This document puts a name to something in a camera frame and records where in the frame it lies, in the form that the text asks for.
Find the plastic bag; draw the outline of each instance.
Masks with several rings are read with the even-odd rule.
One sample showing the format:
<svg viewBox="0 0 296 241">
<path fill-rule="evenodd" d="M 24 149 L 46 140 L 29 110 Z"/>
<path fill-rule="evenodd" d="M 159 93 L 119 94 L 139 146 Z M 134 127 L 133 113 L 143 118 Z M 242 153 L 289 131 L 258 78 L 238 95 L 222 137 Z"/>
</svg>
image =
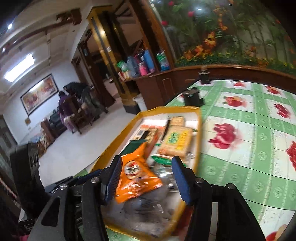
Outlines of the plastic bag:
<svg viewBox="0 0 296 241">
<path fill-rule="evenodd" d="M 122 156 L 122 172 L 115 193 L 117 203 L 138 197 L 145 192 L 161 187 L 161 180 L 149 170 L 143 158 L 146 143 L 133 153 Z"/>
</svg>

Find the wooden counter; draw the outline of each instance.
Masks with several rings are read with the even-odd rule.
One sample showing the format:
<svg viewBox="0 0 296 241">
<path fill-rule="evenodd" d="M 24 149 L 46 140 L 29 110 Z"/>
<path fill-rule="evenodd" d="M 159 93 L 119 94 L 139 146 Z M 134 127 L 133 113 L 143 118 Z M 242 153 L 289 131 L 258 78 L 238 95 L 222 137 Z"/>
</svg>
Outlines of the wooden counter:
<svg viewBox="0 0 296 241">
<path fill-rule="evenodd" d="M 149 76 L 134 78 L 147 109 L 163 106 L 198 78 L 201 65 L 175 68 Z M 270 85 L 296 94 L 296 76 L 272 69 L 244 65 L 213 64 L 208 66 L 211 78 L 244 80 Z"/>
</svg>

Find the framed painting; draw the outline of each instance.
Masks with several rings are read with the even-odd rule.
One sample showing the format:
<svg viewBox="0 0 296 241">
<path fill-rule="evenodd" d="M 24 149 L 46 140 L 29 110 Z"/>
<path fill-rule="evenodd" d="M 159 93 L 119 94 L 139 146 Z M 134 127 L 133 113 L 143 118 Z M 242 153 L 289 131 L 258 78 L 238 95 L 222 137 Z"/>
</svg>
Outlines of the framed painting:
<svg viewBox="0 0 296 241">
<path fill-rule="evenodd" d="M 52 74 L 40 80 L 21 97 L 22 104 L 27 114 L 30 115 L 58 91 Z"/>
</svg>

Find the grey pants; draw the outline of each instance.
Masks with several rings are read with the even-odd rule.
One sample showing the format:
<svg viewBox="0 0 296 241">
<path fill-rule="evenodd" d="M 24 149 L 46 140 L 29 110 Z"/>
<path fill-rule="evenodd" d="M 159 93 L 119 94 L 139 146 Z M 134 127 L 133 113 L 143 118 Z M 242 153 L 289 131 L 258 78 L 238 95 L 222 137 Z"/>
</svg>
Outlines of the grey pants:
<svg viewBox="0 0 296 241">
<path fill-rule="evenodd" d="M 87 104 L 87 106 L 89 107 L 89 109 L 94 117 L 99 116 L 103 111 L 105 113 L 108 112 L 107 109 L 101 104 L 101 102 L 97 98 L 94 98 L 90 95 L 89 87 L 86 87 L 82 91 L 81 97 L 82 97 L 83 101 Z"/>
</svg>

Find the person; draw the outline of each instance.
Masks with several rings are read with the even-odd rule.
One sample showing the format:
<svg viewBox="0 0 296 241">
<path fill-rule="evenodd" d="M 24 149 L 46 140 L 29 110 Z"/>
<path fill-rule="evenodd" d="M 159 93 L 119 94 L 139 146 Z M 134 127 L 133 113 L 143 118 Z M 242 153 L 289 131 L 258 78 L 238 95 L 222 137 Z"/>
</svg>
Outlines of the person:
<svg viewBox="0 0 296 241">
<path fill-rule="evenodd" d="M 64 104 L 65 100 L 69 98 L 71 98 L 71 96 L 66 95 L 64 91 L 59 92 L 59 117 L 61 119 L 62 124 L 66 126 L 69 131 L 74 133 L 76 129 L 72 124 L 71 120 L 65 121 L 67 116 L 70 116 L 73 114 L 71 107 L 68 104 Z M 77 108 L 79 108 L 78 103 L 74 103 L 74 105 Z"/>
<path fill-rule="evenodd" d="M 101 111 L 108 113 L 108 110 L 100 103 L 100 101 L 90 95 L 90 88 L 87 84 L 71 82 L 64 86 L 64 90 L 70 95 L 76 95 L 79 99 L 82 98 L 95 118 L 100 116 Z"/>
</svg>

